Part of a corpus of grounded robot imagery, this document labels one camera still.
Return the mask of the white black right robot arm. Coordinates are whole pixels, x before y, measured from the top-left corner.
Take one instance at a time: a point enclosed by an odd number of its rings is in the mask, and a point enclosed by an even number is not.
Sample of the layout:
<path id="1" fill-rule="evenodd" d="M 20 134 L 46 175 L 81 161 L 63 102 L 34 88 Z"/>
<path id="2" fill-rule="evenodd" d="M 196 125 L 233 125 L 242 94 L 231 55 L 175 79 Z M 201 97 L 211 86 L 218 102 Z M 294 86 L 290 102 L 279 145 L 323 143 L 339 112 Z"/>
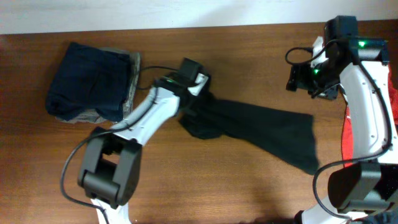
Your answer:
<path id="1" fill-rule="evenodd" d="M 397 131 L 388 92 L 389 54 L 383 39 L 361 37 L 354 16 L 337 16 L 292 63 L 286 88 L 312 98 L 342 93 L 349 108 L 353 156 L 334 162 L 328 195 L 298 212 L 295 223 L 362 223 L 397 209 Z"/>

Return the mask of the black t-shirt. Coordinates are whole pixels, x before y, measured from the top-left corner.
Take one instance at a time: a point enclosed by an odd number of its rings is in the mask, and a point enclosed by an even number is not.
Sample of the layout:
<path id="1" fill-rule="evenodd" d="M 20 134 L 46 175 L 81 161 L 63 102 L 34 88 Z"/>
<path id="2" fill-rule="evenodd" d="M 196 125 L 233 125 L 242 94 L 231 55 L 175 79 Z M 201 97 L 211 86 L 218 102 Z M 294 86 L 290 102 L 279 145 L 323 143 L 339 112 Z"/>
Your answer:
<path id="1" fill-rule="evenodd" d="M 313 175 L 319 168 L 310 114 L 266 108 L 201 94 L 179 120 L 198 139 L 222 135 L 247 141 Z"/>

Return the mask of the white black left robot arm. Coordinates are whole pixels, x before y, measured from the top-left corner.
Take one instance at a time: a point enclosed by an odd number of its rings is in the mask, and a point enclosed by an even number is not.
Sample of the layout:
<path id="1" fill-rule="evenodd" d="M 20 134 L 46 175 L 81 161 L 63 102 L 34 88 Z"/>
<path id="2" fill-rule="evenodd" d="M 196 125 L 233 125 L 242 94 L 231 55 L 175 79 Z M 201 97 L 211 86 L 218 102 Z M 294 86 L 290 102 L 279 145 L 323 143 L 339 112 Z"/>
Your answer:
<path id="1" fill-rule="evenodd" d="M 189 108 L 210 76 L 162 77 L 127 118 L 109 130 L 96 128 L 86 144 L 78 185 L 90 199 L 100 223 L 129 223 L 128 201 L 138 185 L 143 147 L 169 118 Z"/>

